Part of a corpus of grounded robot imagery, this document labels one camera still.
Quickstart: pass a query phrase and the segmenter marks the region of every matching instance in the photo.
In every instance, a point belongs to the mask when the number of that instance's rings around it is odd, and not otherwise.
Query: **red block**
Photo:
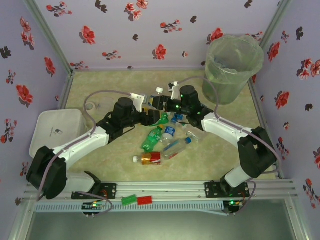
[[[152,196],[142,196],[137,198],[138,205],[152,204]]]

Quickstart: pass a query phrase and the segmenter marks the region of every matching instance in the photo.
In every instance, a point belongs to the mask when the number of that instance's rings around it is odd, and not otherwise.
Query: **green block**
[[[122,201],[122,206],[127,206],[130,204],[136,203],[138,200],[136,195],[132,195],[132,196],[123,197],[121,201]]]

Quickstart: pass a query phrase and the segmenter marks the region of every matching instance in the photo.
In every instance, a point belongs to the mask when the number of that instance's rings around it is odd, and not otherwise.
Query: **blue bottle cap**
[[[192,142],[192,141],[191,141],[191,138],[190,138],[190,137],[187,137],[187,138],[185,139],[185,142],[186,142],[186,144],[191,143],[191,142]]]

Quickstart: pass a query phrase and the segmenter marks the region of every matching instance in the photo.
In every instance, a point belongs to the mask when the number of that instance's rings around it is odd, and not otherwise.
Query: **white bottle cap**
[[[162,93],[164,92],[164,89],[161,88],[161,87],[157,87],[157,88],[155,89],[155,91],[156,91],[157,93],[162,94]]]

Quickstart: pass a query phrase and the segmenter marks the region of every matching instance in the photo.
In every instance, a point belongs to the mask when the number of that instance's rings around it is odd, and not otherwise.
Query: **beige floor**
[[[181,81],[191,76],[203,76],[203,71],[109,71],[78,72],[75,75],[67,109],[82,110],[85,98],[99,90],[118,90],[129,93],[151,94],[156,87],[168,89],[168,83]],[[193,85],[199,93],[200,101],[214,109],[202,94],[202,80],[190,80],[186,85]],[[100,93],[89,101],[98,104],[103,97],[116,100],[121,95]],[[259,126],[253,100],[246,86],[235,102],[219,106],[219,114],[239,125],[256,128]],[[96,121],[102,116],[93,115]],[[239,164],[238,150],[230,143],[216,135],[208,134],[201,144],[192,143],[188,149],[161,166],[142,166],[133,163],[133,156],[142,153],[140,146],[153,129],[147,126],[136,126],[135,130],[118,138],[110,145],[99,148],[79,160],[70,169],[71,172],[90,171],[102,181],[207,181],[219,180],[224,174]],[[177,131],[177,138],[185,134]],[[155,150],[161,150],[159,143]],[[263,176],[274,179],[274,174]]]

